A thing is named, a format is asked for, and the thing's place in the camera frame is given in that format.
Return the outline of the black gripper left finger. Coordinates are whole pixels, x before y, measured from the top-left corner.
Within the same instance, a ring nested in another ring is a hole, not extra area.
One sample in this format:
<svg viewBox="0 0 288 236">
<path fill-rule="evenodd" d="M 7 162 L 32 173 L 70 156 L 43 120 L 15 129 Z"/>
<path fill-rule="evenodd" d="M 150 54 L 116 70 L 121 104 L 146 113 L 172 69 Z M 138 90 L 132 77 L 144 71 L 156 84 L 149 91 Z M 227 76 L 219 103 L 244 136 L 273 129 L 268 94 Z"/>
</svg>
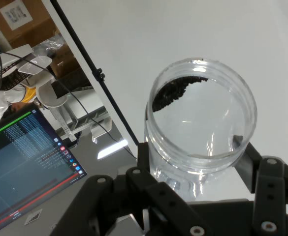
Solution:
<svg viewBox="0 0 288 236">
<path fill-rule="evenodd" d="M 118 218 L 131 214 L 146 235 L 211 236 L 208 223 L 150 174 L 147 143 L 139 145 L 138 155 L 124 175 L 89 177 L 51 235 L 107 236 Z"/>
</svg>

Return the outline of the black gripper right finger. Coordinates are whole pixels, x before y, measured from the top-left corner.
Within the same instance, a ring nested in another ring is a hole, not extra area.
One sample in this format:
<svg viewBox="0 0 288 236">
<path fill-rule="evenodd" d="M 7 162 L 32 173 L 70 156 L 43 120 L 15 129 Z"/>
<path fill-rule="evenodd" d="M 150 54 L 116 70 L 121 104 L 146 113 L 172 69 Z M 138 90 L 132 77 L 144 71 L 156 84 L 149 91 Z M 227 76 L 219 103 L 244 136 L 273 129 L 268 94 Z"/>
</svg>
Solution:
<svg viewBox="0 0 288 236">
<path fill-rule="evenodd" d="M 248 144 L 235 168 L 255 196 L 253 234 L 288 236 L 288 165 L 280 158 L 261 156 Z"/>
</svg>

